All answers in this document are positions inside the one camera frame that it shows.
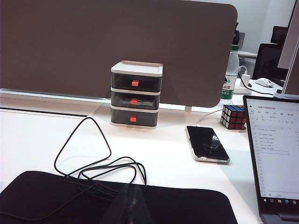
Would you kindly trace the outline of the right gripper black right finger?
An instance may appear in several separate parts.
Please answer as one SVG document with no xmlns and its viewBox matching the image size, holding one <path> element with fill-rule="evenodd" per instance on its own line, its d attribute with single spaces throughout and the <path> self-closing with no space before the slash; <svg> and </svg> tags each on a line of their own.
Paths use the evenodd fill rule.
<svg viewBox="0 0 299 224">
<path fill-rule="evenodd" d="M 127 223 L 151 224 L 152 219 L 143 192 L 137 185 L 129 185 L 127 197 Z"/>
</svg>

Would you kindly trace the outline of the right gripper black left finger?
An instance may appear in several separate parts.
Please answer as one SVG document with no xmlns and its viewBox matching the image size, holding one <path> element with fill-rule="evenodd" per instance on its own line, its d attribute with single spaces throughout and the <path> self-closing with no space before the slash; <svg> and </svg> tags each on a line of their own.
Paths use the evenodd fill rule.
<svg viewBox="0 0 299 224">
<path fill-rule="evenodd" d="M 111 206 L 100 220 L 101 224 L 134 223 L 134 188 L 131 185 L 122 187 Z"/>
</svg>

